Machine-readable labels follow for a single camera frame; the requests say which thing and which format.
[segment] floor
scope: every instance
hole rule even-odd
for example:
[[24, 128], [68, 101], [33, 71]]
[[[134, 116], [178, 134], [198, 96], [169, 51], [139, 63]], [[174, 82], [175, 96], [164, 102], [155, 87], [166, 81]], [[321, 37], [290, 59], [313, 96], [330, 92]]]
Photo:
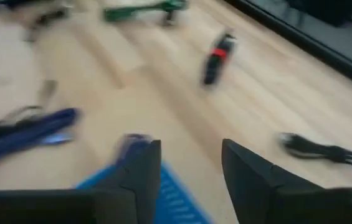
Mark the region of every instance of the floor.
[[[0, 189], [71, 187], [111, 163], [125, 133], [161, 139], [163, 159], [216, 223], [236, 223], [220, 163], [223, 138], [316, 184], [352, 187], [351, 166], [299, 161], [276, 142], [286, 131], [352, 149], [352, 82], [344, 76], [215, 0], [191, 1], [173, 28], [159, 26], [158, 12], [106, 24], [99, 3], [79, 3], [32, 45], [19, 25], [30, 9], [12, 22], [0, 14], [0, 118], [35, 104], [46, 78], [59, 84], [50, 110], [83, 111], [76, 141], [0, 160]], [[202, 65], [226, 26], [238, 49], [218, 86], [204, 90]]]
[[333, 50], [352, 59], [352, 22], [341, 27], [330, 26], [310, 15], [305, 16], [302, 26], [298, 26], [298, 11], [292, 9], [289, 16], [285, 16], [285, 7], [282, 0], [249, 0], [275, 15], [279, 19], [295, 26], [303, 33], [313, 37]]

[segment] black cord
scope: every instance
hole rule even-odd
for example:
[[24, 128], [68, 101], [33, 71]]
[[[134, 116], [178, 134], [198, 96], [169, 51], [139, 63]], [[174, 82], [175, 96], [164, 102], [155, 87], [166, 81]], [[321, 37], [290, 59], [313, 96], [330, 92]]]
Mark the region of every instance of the black cord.
[[[35, 111], [32, 115], [16, 119], [17, 116], [31, 110]], [[26, 106], [9, 113], [0, 120], [0, 138], [35, 125], [41, 114], [41, 106]]]
[[39, 29], [42, 27], [47, 27], [52, 21], [62, 19], [67, 17], [68, 9], [66, 7], [61, 7], [54, 11], [40, 15], [33, 24], [28, 28], [27, 41], [34, 42], [36, 40], [36, 35]]
[[328, 159], [352, 165], [352, 151], [339, 146], [324, 146], [297, 134], [282, 133], [280, 141], [287, 153], [299, 159]]

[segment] dark baseboard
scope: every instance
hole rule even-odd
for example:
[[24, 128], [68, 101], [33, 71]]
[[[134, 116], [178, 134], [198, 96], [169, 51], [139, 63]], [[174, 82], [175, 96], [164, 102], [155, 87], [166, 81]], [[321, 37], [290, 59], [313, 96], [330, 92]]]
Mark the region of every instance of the dark baseboard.
[[52, 0], [3, 0], [1, 1], [3, 4], [7, 5], [10, 9], [14, 9], [17, 6], [21, 6], [23, 4], [28, 4], [34, 1], [52, 1]]
[[352, 60], [245, 0], [221, 0], [273, 30], [352, 80]]

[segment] blue plastic basket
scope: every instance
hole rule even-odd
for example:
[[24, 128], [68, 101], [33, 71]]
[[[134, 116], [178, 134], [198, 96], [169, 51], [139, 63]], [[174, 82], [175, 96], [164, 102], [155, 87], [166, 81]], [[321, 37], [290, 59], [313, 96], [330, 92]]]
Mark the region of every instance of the blue plastic basket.
[[[89, 189], [97, 181], [110, 174], [113, 166], [99, 171], [76, 186]], [[209, 216], [194, 203], [191, 194], [176, 178], [175, 173], [164, 162], [161, 165], [161, 187], [156, 199], [155, 224], [208, 224]]]

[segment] cable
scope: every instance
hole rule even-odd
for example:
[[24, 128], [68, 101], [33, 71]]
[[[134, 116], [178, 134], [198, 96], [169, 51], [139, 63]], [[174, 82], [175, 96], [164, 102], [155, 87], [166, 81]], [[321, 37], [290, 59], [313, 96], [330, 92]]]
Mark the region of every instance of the cable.
[[324, 146], [293, 133], [282, 133], [280, 142], [288, 154], [299, 159], [328, 159], [352, 165], [352, 151], [339, 146]]
[[0, 121], [0, 157], [39, 144], [41, 139], [73, 125], [79, 115], [75, 108], [68, 108], [51, 114], [37, 113], [15, 124], [5, 124], [10, 121], [9, 118], [34, 109], [39, 110], [40, 107], [21, 108], [6, 116], [7, 120]]
[[54, 11], [40, 15], [33, 24], [28, 28], [27, 39], [28, 42], [34, 42], [37, 38], [38, 31], [50, 25], [53, 21], [67, 17], [69, 14], [69, 9], [67, 7], [61, 7]]
[[[17, 116], [20, 116], [21, 114], [30, 110], [38, 111], [38, 113], [34, 113], [31, 116], [23, 117], [19, 121], [16, 120]], [[0, 120], [0, 138], [15, 133], [16, 131], [22, 131], [25, 128], [29, 128], [35, 125], [39, 115], [41, 114], [41, 106], [26, 106], [9, 113], [3, 119]]]

